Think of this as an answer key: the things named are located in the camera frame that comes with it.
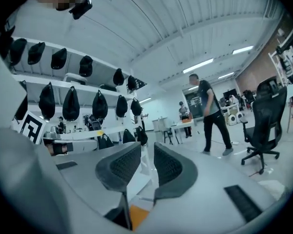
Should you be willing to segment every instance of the walking man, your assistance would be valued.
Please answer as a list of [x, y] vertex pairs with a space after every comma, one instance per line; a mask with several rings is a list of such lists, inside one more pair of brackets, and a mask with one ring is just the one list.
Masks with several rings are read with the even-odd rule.
[[200, 94], [202, 100], [202, 108], [204, 110], [204, 132], [206, 139], [206, 146], [204, 148], [204, 153], [210, 153], [211, 146], [211, 132], [213, 124], [218, 127], [226, 149], [223, 152], [223, 156], [227, 156], [233, 151], [229, 132], [225, 123], [225, 118], [221, 113], [220, 106], [214, 95], [213, 89], [206, 80], [199, 80], [197, 74], [191, 74], [189, 76], [189, 82], [193, 86], [199, 86], [198, 93]]

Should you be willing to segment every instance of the man's hand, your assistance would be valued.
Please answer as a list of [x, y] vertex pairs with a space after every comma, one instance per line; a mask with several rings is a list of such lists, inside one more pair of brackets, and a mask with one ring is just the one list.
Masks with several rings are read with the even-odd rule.
[[209, 115], [209, 108], [206, 107], [205, 110], [204, 110], [204, 117], [206, 117], [208, 115]]

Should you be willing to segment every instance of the brown wall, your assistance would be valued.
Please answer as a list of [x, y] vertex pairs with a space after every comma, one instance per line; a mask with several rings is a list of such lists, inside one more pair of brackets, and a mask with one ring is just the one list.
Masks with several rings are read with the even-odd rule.
[[[281, 28], [285, 33], [283, 37], [277, 36], [279, 28]], [[254, 61], [236, 78], [236, 82], [241, 92], [247, 89], [254, 91], [260, 82], [277, 75], [276, 69], [268, 53], [272, 54], [279, 44], [277, 39], [279, 39], [280, 42], [283, 42], [292, 29], [293, 20], [287, 13], [285, 13], [266, 46], [262, 49]]]

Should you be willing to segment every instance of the black camera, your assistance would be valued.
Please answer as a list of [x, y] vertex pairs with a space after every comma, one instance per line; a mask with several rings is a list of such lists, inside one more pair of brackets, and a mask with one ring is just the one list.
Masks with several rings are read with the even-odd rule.
[[73, 15], [73, 18], [77, 20], [91, 8], [91, 0], [83, 0], [81, 3], [76, 4], [69, 12]]

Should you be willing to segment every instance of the fluorescent light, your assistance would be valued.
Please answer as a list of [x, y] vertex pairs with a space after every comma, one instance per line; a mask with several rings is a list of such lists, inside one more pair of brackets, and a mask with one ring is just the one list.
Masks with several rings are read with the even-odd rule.
[[233, 75], [233, 74], [234, 74], [234, 72], [232, 72], [232, 73], [230, 73], [230, 74], [226, 74], [226, 75], [221, 76], [221, 77], [218, 77], [218, 79], [221, 79], [221, 78], [224, 78], [224, 77], [227, 77], [227, 76], [231, 76], [231, 75]]
[[190, 71], [192, 71], [192, 70], [194, 70], [196, 68], [199, 68], [199, 67], [202, 67], [204, 65], [207, 65], [209, 63], [212, 63], [213, 61], [214, 61], [214, 58], [209, 59], [209, 60], [206, 60], [206, 61], [203, 61], [203, 62], [201, 62], [201, 63], [199, 63], [197, 65], [194, 65], [193, 67], [190, 67], [190, 68], [185, 69], [183, 72], [185, 74], [185, 73], [190, 72]]
[[140, 103], [145, 102], [145, 101], [148, 101], [148, 100], [150, 100], [150, 99], [151, 99], [151, 97], [149, 97], [149, 98], [147, 98], [147, 99], [144, 99], [144, 100], [140, 101]]
[[195, 86], [195, 87], [189, 88], [188, 90], [190, 91], [190, 90], [196, 89], [196, 88], [198, 88], [198, 87], [199, 87], [199, 86]]
[[237, 49], [237, 50], [234, 50], [232, 54], [235, 55], [235, 54], [239, 54], [239, 53], [241, 53], [241, 52], [249, 51], [249, 50], [251, 50], [253, 47], [254, 47], [254, 46], [249, 46], [249, 47], [245, 47], [245, 48], [242, 48], [242, 49]]

